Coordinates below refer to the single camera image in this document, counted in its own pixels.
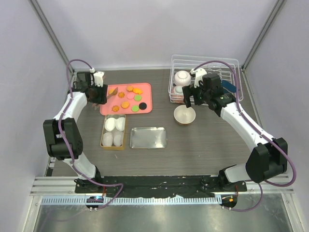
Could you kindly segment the metal tongs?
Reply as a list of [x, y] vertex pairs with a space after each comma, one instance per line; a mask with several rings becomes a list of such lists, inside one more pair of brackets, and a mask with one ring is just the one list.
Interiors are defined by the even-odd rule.
[[118, 93], [118, 88], [114, 89], [112, 94], [108, 94], [108, 90], [100, 90], [96, 98], [93, 99], [92, 106], [97, 109], [100, 105], [104, 105], [107, 103], [108, 99], [115, 96]]

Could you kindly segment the orange ridged round cookie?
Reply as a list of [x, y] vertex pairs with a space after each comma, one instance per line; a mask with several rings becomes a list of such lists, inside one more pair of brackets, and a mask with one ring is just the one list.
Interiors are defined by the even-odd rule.
[[129, 103], [128, 101], [123, 101], [123, 102], [121, 103], [121, 107], [122, 107], [123, 109], [127, 109], [129, 106], [130, 106], [130, 103]]

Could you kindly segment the pink round cookie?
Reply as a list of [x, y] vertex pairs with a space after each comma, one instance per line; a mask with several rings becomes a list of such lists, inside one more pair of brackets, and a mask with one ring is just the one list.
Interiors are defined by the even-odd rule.
[[135, 94], [134, 93], [128, 93], [127, 98], [129, 100], [134, 99]]

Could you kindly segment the gold cookie tin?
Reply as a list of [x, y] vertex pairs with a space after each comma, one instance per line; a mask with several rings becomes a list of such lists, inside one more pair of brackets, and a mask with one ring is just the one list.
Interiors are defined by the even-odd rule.
[[101, 141], [100, 141], [100, 146], [105, 149], [105, 150], [117, 150], [117, 151], [121, 151], [121, 150], [124, 150], [125, 148], [125, 139], [126, 139], [126, 123], [125, 123], [125, 129], [123, 131], [124, 133], [124, 137], [123, 137], [123, 144], [122, 146], [115, 146], [114, 144], [112, 146], [102, 146], [102, 136], [104, 133], [108, 132], [105, 130], [104, 128], [104, 124], [105, 124], [105, 121], [106, 119], [110, 118], [110, 117], [113, 117], [115, 119], [118, 119], [120, 117], [125, 117], [126, 118], [126, 115], [106, 115], [105, 118], [104, 118], [104, 122], [103, 122], [103, 129], [102, 129], [102, 135], [101, 135]]

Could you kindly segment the silver tin lid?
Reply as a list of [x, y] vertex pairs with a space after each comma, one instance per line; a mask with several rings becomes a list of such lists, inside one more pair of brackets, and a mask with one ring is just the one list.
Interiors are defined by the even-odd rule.
[[130, 147], [133, 149], [166, 148], [167, 135], [163, 127], [137, 127], [130, 131]]

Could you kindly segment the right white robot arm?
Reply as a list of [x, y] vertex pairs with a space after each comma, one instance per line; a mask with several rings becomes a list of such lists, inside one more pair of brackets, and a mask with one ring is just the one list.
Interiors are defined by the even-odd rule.
[[184, 103], [191, 107], [206, 103], [219, 117], [229, 123], [244, 140], [251, 154], [244, 164], [238, 164], [219, 171], [218, 185], [224, 191], [231, 190], [236, 182], [251, 180], [261, 183], [287, 170], [285, 158], [287, 142], [264, 132], [243, 110], [238, 99], [225, 93], [219, 75], [214, 73], [192, 75], [194, 83], [183, 87]]

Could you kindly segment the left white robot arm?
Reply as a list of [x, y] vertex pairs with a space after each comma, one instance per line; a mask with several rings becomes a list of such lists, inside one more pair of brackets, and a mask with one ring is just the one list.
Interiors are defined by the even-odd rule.
[[107, 102], [107, 88], [104, 84], [105, 73], [91, 69], [88, 73], [93, 78], [83, 82], [80, 88], [71, 88], [67, 99], [53, 119], [45, 120], [43, 132], [47, 153], [69, 165], [78, 175], [75, 182], [93, 193], [102, 189], [103, 181], [98, 168], [84, 154], [84, 144], [77, 120], [88, 103], [95, 105]]

